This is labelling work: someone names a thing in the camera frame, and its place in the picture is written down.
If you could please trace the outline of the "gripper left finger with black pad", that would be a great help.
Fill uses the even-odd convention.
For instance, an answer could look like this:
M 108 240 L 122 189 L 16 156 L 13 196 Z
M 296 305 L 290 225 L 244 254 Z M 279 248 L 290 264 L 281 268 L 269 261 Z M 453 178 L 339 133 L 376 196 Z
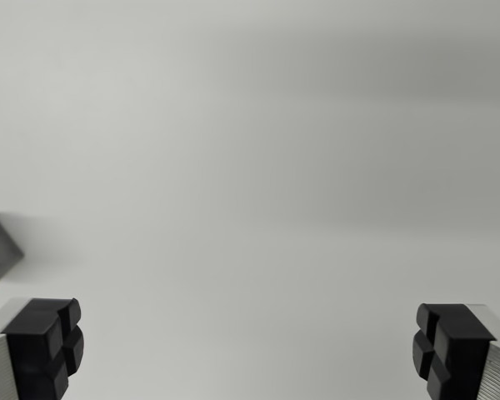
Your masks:
M 17 297 L 0 308 L 0 400 L 57 400 L 80 368 L 84 336 L 75 298 Z

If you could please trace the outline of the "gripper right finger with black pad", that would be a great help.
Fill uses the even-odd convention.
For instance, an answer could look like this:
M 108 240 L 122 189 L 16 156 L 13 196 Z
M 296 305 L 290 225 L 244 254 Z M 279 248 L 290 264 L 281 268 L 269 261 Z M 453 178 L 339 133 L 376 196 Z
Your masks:
M 431 399 L 500 399 L 500 318 L 483 304 L 421 304 L 412 340 Z

